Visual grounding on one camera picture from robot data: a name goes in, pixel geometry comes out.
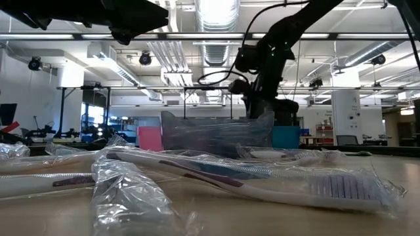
wooden table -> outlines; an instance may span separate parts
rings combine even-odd
[[[420,235],[420,159],[373,156],[371,160],[378,175],[408,189],[397,219],[254,201],[184,180],[160,186],[181,215],[190,210],[198,213],[204,228],[199,235]],[[92,190],[83,190],[0,201],[1,235],[90,236],[91,196]]]

chair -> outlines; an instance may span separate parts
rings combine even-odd
[[[337,135],[336,138],[338,146],[359,145],[355,135]]]

red object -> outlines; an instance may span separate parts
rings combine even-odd
[[[14,129],[18,128],[19,126],[20,126],[20,124],[18,123],[18,121],[15,121],[15,122],[11,123],[9,126],[7,126],[6,128],[2,129],[1,131],[10,132],[10,131],[13,131]]]
[[[141,149],[163,151],[160,127],[138,127],[137,136]]]

wall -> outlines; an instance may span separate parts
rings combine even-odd
[[[15,121],[20,128],[36,129],[54,120],[54,98],[58,85],[56,76],[44,71],[30,71],[28,65],[7,56],[0,50],[0,104],[17,103]],[[21,134],[20,129],[13,133]]]

laboratory room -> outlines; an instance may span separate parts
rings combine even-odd
[[[0,1],[4,236],[418,236],[418,0]]]

